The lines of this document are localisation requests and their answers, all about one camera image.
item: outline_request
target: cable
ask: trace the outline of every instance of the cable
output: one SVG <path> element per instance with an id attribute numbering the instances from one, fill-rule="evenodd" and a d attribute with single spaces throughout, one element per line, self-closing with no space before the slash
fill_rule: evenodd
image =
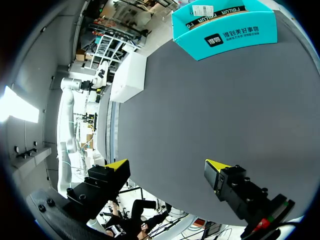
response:
<path id="1" fill-rule="evenodd" d="M 230 231 L 230 234 L 229 234 L 229 236 L 228 236 L 228 239 L 227 239 L 227 240 L 229 240 L 229 238 L 230 238 L 230 236 L 231 236 L 231 233 L 232 233 L 232 228 L 228 228 L 227 230 L 229 230 L 229 229 L 231 229 L 231 231 Z"/>
<path id="2" fill-rule="evenodd" d="M 184 239 L 187 239 L 187 238 L 192 237 L 192 236 L 194 236 L 194 235 L 197 235 L 197 234 L 199 234 L 199 233 L 202 233 L 202 232 L 204 232 L 204 231 L 207 231 L 211 226 L 209 226 L 208 228 L 206 228 L 206 229 L 204 229 L 204 230 L 202 230 L 202 231 L 196 232 L 196 233 L 194 233 L 194 234 L 192 234 L 192 235 L 183 237 L 183 238 L 181 238 L 181 239 L 179 239 L 179 240 L 184 240 Z M 229 229 L 231 229 L 231 228 L 228 228 L 228 229 L 225 229 L 225 230 L 223 230 L 223 231 L 220 231 L 220 232 L 217 232 L 217 233 L 215 233 L 215 234 L 212 234 L 210 237 L 215 236 L 215 235 L 217 235 L 217 234 L 221 234 L 221 233 L 223 233 L 224 231 L 227 231 L 227 230 L 229 230 Z"/>
<path id="3" fill-rule="evenodd" d="M 186 236 L 184 236 L 183 232 L 181 233 L 182 237 L 184 237 L 183 239 L 189 240 Z"/>
<path id="4" fill-rule="evenodd" d="M 173 221 L 170 221 L 169 223 L 167 223 L 167 224 L 165 224 L 165 225 L 163 225 L 163 226 L 159 226 L 159 227 L 157 228 L 157 230 L 154 230 L 154 231 L 150 232 L 150 233 L 148 234 L 148 237 L 154 238 L 156 235 L 159 235 L 159 234 L 161 234 L 162 232 L 165 232 L 167 229 L 169 229 L 169 228 L 171 228 L 172 226 L 174 226 L 175 224 L 177 224 L 177 223 L 180 221 L 180 219 L 183 219 L 183 218 L 185 218 L 186 216 L 188 216 L 188 215 L 179 217 L 179 218 L 177 218 L 177 219 L 175 219 L 175 220 L 173 220 Z M 171 225 L 171 226 L 166 227 L 163 231 L 155 234 L 155 232 L 158 232 L 158 230 L 160 230 L 160 229 L 162 229 L 162 228 L 164 228 L 165 226 L 168 226 L 168 225 Z"/>

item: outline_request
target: cardboard box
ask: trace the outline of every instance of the cardboard box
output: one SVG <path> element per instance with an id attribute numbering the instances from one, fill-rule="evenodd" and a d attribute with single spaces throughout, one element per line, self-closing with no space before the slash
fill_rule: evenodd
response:
<path id="1" fill-rule="evenodd" d="M 85 60 L 85 50 L 82 49 L 78 49 L 75 53 L 75 59 L 77 59 L 78 61 L 84 61 Z"/>
<path id="2" fill-rule="evenodd" d="M 94 140 L 92 139 L 94 137 L 93 134 L 87 134 L 86 135 L 86 142 L 81 143 L 81 148 L 83 149 L 93 149 L 94 148 Z"/>
<path id="3" fill-rule="evenodd" d="M 195 16 L 193 6 L 213 6 Z M 173 41 L 195 60 L 278 41 L 274 12 L 258 0 L 196 0 L 172 14 Z"/>

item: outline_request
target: wire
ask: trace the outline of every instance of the wire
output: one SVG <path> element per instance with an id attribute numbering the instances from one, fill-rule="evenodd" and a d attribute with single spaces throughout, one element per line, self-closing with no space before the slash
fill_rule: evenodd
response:
<path id="1" fill-rule="evenodd" d="M 199 233 L 205 232 L 205 231 L 209 230 L 209 228 L 210 228 L 211 226 L 209 226 L 208 228 L 206 228 L 206 229 L 204 229 L 204 230 L 202 230 L 202 231 L 196 232 L 196 233 L 194 233 L 194 234 L 192 234 L 192 235 L 184 236 L 183 238 L 181 238 L 181 239 L 179 239 L 179 240 L 184 240 L 184 239 L 190 238 L 190 237 L 192 237 L 192 236 L 194 236 L 194 235 L 197 235 L 197 234 L 199 234 Z M 228 229 L 225 229 L 225 230 L 223 230 L 223 231 L 217 232 L 217 233 L 212 234 L 211 236 L 208 236 L 208 237 L 212 237 L 212 236 L 215 236 L 215 235 L 217 235 L 217 234 L 221 234 L 221 233 L 223 233 L 224 231 L 227 231 L 227 230 L 229 230 L 229 229 L 231 229 L 231 228 L 228 228 Z"/>
<path id="2" fill-rule="evenodd" d="M 161 231 L 161 232 L 158 233 L 158 234 L 156 234 L 155 232 L 158 232 L 158 230 L 160 230 L 160 229 L 162 229 L 162 228 L 164 228 L 165 226 L 168 226 L 168 225 L 171 225 L 171 226 L 169 226 L 169 227 L 167 227 L 167 228 L 168 228 L 168 229 L 171 228 L 172 226 L 174 226 L 175 224 L 177 224 L 180 219 L 183 219 L 183 218 L 185 218 L 186 216 L 187 216 L 187 215 L 182 216 L 182 217 L 179 217 L 179 218 L 177 218 L 177 219 L 175 219 L 175 220 L 173 220 L 173 221 L 170 221 L 169 223 L 167 223 L 167 224 L 165 224 L 165 225 L 159 226 L 159 227 L 157 228 L 157 230 L 154 230 L 154 231 L 150 232 L 148 235 L 149 235 L 150 237 L 155 237 L 156 235 L 161 234 L 162 232 L 165 232 L 166 229 L 163 230 L 163 231 Z"/>
<path id="3" fill-rule="evenodd" d="M 231 236 L 231 233 L 232 233 L 232 228 L 228 228 L 227 230 L 229 230 L 229 229 L 231 229 L 231 231 L 230 231 L 230 234 L 229 234 L 229 236 L 228 236 L 228 239 L 227 239 L 227 240 L 229 240 L 229 238 L 230 238 L 230 236 Z"/>
<path id="4" fill-rule="evenodd" d="M 85 145 L 83 145 L 83 147 L 81 147 L 81 149 L 83 149 L 86 145 L 88 145 L 88 147 L 90 147 L 89 143 L 94 139 L 94 137 L 92 136 L 90 141 L 87 141 Z"/>
<path id="5" fill-rule="evenodd" d="M 182 237 L 184 237 L 184 239 L 189 240 L 184 234 L 183 232 L 181 233 Z"/>

